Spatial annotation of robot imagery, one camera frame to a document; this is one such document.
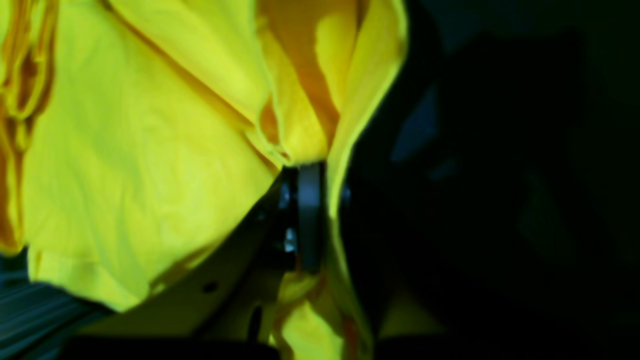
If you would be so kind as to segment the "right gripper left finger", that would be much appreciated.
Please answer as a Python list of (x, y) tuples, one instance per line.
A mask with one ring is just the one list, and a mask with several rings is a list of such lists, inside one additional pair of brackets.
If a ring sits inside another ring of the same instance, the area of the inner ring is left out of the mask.
[(284, 168), (223, 244), (178, 283), (74, 335), (62, 360), (278, 360), (284, 276), (315, 274), (326, 240), (325, 165)]

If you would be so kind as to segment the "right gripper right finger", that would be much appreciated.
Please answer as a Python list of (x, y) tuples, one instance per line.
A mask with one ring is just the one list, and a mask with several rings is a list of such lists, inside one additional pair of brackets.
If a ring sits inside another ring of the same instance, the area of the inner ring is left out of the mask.
[(639, 277), (541, 253), (527, 206), (457, 178), (347, 176), (339, 218), (376, 360), (637, 360)]

